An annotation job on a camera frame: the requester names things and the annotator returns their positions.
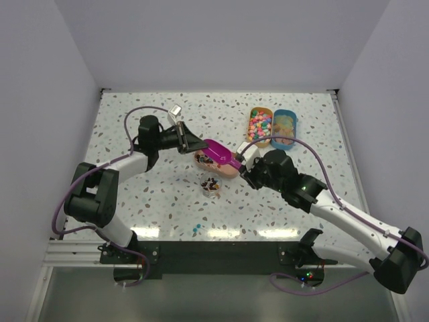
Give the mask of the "pink tray of lollipops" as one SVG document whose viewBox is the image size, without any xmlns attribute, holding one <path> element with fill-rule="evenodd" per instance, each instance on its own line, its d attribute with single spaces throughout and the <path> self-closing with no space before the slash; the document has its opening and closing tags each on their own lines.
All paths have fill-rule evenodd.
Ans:
<svg viewBox="0 0 429 322">
<path fill-rule="evenodd" d="M 235 178 L 239 175 L 239 171 L 229 164 L 221 165 L 209 158 L 203 151 L 199 150 L 194 153 L 194 162 L 197 167 L 213 172 L 224 178 Z"/>
</svg>

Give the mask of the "magenta plastic scoop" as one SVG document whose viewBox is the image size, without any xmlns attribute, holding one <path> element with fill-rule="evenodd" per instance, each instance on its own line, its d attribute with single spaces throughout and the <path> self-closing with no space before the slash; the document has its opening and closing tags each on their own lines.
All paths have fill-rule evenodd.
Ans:
<svg viewBox="0 0 429 322">
<path fill-rule="evenodd" d="M 242 163 L 235 158 L 233 153 L 222 144 L 212 139 L 205 139 L 204 142 L 208 144 L 208 147 L 202 150 L 203 153 L 217 164 L 229 165 L 236 170 L 240 170 L 243 167 Z"/>
</svg>

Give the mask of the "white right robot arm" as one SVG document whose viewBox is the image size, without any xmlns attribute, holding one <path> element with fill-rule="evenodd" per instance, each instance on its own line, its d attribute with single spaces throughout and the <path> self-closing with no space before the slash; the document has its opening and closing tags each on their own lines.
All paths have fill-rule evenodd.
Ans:
<svg viewBox="0 0 429 322">
<path fill-rule="evenodd" d="M 385 288 L 404 294 L 417 272 L 428 265 L 422 235 L 412 227 L 399 229 L 368 215 L 341 199 L 327 182 L 302 174 L 283 150 L 264 156 L 247 146 L 236 157 L 241 177 L 255 190 L 268 188 L 280 193 L 291 207 L 319 217 L 360 242 L 368 256 L 344 247 L 321 246 L 314 238 L 299 246 L 300 259 L 344 262 L 372 274 Z"/>
</svg>

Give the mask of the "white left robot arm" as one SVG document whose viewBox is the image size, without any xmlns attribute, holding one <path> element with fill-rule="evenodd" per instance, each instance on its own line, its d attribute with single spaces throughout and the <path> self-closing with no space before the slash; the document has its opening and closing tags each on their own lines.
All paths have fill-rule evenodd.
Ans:
<svg viewBox="0 0 429 322">
<path fill-rule="evenodd" d="M 128 155 L 105 166 L 87 162 L 78 165 L 64 202 L 64 212 L 87 224 L 102 239 L 117 245 L 116 257 L 132 263 L 139 255 L 138 240 L 137 234 L 116 215 L 119 185 L 150 171 L 161 150 L 176 149 L 180 154 L 189 154 L 207 147 L 208 143 L 195 136 L 182 121 L 164 129 L 156 116 L 144 116 Z"/>
</svg>

